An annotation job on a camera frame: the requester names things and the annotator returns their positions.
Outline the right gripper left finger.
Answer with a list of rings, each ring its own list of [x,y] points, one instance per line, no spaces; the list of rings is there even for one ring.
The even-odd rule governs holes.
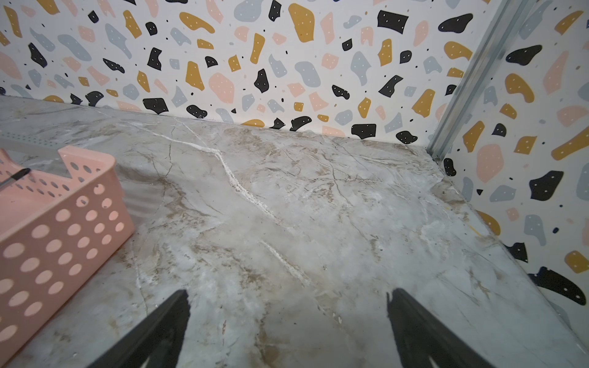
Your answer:
[[[91,367],[175,367],[190,319],[188,293],[175,291]]]

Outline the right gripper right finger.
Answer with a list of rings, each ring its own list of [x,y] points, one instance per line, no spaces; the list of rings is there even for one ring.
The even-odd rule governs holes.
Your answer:
[[[387,316],[403,367],[491,367],[402,288],[387,294]]]

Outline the green handled screwdriver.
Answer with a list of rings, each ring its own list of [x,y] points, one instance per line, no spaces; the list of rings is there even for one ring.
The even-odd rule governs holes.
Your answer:
[[[1,182],[0,190],[3,191],[4,189],[10,187],[10,185],[18,182],[23,177],[26,177],[27,175],[29,175],[30,172],[31,172],[31,170],[29,168],[24,168],[24,169],[19,170],[15,174],[11,174],[7,179],[5,179]]]

